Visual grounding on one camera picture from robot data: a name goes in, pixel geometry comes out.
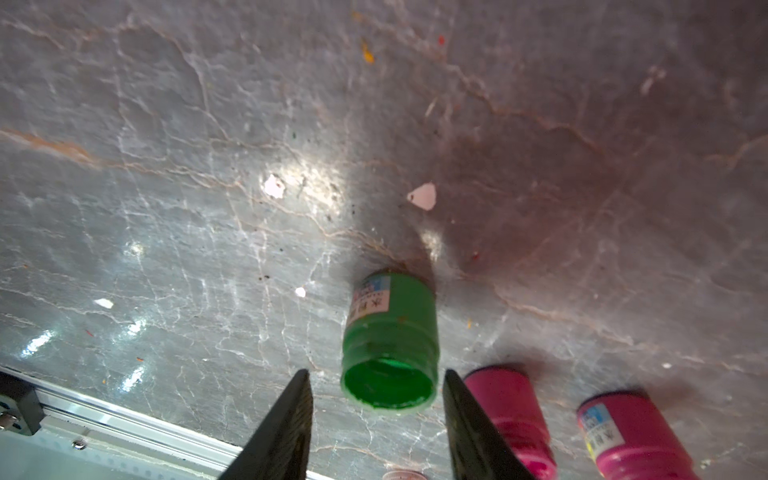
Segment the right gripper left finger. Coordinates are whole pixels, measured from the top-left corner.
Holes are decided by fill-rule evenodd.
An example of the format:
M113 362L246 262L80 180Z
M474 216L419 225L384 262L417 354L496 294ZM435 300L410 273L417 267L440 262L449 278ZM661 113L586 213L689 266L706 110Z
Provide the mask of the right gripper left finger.
M313 426L310 374L296 372L220 480L305 480Z

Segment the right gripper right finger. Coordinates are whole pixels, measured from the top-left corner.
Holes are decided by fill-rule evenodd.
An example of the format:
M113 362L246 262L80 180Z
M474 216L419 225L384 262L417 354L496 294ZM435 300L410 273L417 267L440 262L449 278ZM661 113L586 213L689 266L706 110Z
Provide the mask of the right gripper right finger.
M534 479L455 370L446 370L442 395L455 479Z

